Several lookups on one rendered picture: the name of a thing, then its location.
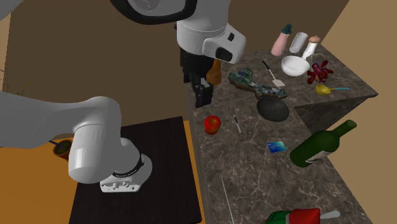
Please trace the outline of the black and silver pen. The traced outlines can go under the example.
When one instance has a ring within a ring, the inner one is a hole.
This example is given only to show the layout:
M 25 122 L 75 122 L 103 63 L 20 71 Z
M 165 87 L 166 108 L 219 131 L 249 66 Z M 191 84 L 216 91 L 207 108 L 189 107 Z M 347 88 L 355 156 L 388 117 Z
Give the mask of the black and silver pen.
M 233 115 L 233 119 L 235 120 L 235 124 L 236 124 L 236 126 L 237 126 L 238 131 L 239 131 L 239 134 L 242 136 L 243 133 L 242 133 L 242 130 L 241 130 L 241 128 L 240 128 L 239 121 L 238 121 L 236 115 Z

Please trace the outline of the white cup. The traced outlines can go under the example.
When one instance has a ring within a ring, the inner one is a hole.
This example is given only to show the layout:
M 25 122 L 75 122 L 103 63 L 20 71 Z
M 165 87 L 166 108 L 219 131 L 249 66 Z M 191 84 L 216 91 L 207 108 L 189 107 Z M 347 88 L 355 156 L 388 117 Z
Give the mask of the white cup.
M 298 32 L 290 45 L 289 51 L 291 53 L 298 53 L 302 49 L 307 38 L 308 38 L 308 34 L 304 32 Z

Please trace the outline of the red flower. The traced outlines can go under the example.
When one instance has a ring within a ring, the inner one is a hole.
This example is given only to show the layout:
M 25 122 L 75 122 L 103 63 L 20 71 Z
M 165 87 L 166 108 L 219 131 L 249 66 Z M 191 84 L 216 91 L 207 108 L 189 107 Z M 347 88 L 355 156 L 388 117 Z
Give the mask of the red flower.
M 328 60 L 325 59 L 324 55 L 315 53 L 307 57 L 308 63 L 311 65 L 307 71 L 307 83 L 313 84 L 315 81 L 318 83 L 325 83 L 328 79 L 329 74 L 333 74 L 334 71 L 327 68 Z

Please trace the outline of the dark robot stand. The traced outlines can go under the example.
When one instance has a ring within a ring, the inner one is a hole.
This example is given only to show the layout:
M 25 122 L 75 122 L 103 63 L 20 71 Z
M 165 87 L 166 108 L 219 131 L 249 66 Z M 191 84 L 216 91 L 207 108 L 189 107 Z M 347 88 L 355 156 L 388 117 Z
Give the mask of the dark robot stand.
M 135 193 L 78 184 L 69 224 L 198 224 L 202 221 L 181 117 L 122 127 L 153 169 Z

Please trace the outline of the brown plant pot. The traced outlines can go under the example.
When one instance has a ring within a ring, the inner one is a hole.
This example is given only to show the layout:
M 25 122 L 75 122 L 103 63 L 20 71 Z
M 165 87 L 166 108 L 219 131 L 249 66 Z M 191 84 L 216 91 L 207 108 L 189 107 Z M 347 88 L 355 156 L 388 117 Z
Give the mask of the brown plant pot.
M 69 160 L 69 153 L 71 151 L 71 146 L 73 141 L 70 139 L 64 139 L 61 141 L 53 141 L 50 140 L 49 143 L 54 145 L 53 147 L 53 154 L 59 158 L 63 158 L 64 160 Z

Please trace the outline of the pink bottle with teal cap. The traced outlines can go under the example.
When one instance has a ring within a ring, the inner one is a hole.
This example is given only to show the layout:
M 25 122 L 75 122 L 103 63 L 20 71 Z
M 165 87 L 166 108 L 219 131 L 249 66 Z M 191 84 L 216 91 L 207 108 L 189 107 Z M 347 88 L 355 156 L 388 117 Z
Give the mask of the pink bottle with teal cap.
M 288 42 L 289 35 L 292 33 L 293 26 L 291 24 L 286 24 L 284 28 L 282 28 L 279 37 L 274 42 L 274 45 L 271 49 L 271 54 L 273 56 L 281 56 L 286 44 Z

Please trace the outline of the thin white rod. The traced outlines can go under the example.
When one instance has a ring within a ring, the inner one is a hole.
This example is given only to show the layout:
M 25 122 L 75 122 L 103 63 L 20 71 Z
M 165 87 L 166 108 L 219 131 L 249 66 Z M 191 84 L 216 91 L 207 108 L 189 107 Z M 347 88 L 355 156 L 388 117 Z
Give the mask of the thin white rod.
M 230 202 L 229 202 L 227 191 L 226 191 L 226 187 L 225 187 L 225 182 L 224 182 L 222 177 L 221 177 L 221 183 L 222 183 L 223 191 L 224 191 L 225 198 L 226 198 L 226 204 L 228 206 L 228 210 L 229 210 L 229 213 L 230 213 L 231 223 L 235 224 L 234 219 L 233 219 L 232 210 L 231 210 L 231 207 L 230 207 Z

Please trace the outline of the white bottle with tan top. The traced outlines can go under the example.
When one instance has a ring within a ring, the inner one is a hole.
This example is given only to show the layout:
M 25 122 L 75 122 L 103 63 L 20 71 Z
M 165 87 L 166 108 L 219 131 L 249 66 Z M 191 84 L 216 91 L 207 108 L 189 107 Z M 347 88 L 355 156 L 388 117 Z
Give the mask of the white bottle with tan top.
M 312 36 L 309 38 L 308 45 L 302 54 L 302 58 L 306 59 L 310 55 L 314 54 L 317 45 L 321 42 L 321 38 L 318 36 Z

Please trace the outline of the brown vase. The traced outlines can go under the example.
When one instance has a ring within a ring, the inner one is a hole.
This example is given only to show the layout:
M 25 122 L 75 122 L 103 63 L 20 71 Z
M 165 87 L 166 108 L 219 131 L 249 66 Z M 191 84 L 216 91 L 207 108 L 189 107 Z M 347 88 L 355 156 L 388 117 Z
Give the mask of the brown vase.
M 206 81 L 214 86 L 221 83 L 221 62 L 218 59 L 214 59 L 212 68 L 206 74 Z

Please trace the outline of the blue card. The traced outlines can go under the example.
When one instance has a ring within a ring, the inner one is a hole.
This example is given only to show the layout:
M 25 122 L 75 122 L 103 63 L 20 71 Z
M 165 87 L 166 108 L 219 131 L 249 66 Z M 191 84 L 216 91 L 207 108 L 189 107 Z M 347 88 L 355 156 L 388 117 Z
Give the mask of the blue card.
M 282 141 L 267 143 L 267 146 L 271 153 L 286 151 L 286 147 Z

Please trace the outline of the green wine bottle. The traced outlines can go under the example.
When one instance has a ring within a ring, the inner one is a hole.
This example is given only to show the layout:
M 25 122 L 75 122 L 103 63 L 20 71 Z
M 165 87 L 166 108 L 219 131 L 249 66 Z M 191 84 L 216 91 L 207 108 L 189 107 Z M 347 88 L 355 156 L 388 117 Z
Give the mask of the green wine bottle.
M 335 152 L 340 138 L 356 127 L 356 122 L 346 120 L 333 130 L 319 130 L 292 150 L 289 158 L 298 167 L 308 167 Z

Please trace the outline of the dark grey oval stone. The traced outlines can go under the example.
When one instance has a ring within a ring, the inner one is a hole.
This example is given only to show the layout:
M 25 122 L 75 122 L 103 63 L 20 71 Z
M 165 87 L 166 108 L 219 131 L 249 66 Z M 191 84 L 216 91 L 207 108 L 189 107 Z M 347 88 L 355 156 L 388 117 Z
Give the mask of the dark grey oval stone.
M 276 97 L 263 96 L 256 103 L 260 116 L 271 122 L 282 122 L 289 116 L 289 108 Z

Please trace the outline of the white bowl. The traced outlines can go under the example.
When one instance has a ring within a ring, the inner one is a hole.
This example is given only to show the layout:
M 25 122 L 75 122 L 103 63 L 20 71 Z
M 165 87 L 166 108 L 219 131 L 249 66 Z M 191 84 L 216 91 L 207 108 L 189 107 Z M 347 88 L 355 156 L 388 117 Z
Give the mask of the white bowl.
M 301 57 L 289 55 L 281 60 L 281 69 L 288 76 L 296 77 L 305 74 L 310 64 Z

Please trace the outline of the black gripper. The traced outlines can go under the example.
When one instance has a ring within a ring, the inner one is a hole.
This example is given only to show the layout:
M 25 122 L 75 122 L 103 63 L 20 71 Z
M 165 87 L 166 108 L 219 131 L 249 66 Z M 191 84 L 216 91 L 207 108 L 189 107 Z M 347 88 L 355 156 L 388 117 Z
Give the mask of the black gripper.
M 207 82 L 206 74 L 212 68 L 214 59 L 205 55 L 195 55 L 180 48 L 180 66 L 184 83 L 191 82 L 195 92 L 195 107 L 200 108 L 212 101 L 214 85 Z

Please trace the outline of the red and green toy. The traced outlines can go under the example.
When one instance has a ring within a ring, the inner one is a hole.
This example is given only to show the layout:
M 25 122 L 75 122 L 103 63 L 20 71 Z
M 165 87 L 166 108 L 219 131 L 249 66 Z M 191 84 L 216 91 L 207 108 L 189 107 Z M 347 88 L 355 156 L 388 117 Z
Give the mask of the red and green toy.
M 276 211 L 269 215 L 265 224 L 321 224 L 321 220 L 338 218 L 339 211 L 321 214 L 319 208 Z

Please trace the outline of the red apple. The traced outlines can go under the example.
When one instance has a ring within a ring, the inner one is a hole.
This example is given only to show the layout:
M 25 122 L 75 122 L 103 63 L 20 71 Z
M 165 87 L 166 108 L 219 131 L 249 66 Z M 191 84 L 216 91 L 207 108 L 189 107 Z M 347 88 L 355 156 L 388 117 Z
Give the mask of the red apple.
M 204 130 L 209 135 L 215 135 L 221 127 L 221 120 L 214 115 L 208 116 L 204 120 Z

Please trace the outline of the blue-green irregular slab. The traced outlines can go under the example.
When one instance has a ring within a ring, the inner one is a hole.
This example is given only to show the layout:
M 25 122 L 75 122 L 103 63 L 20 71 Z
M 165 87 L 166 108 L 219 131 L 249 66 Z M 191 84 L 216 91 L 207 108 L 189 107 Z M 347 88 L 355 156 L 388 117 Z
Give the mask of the blue-green irregular slab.
M 228 80 L 236 88 L 254 93 L 257 99 L 263 96 L 285 99 L 288 96 L 285 89 L 281 87 L 272 87 L 255 82 L 253 80 L 253 72 L 249 68 L 229 73 Z

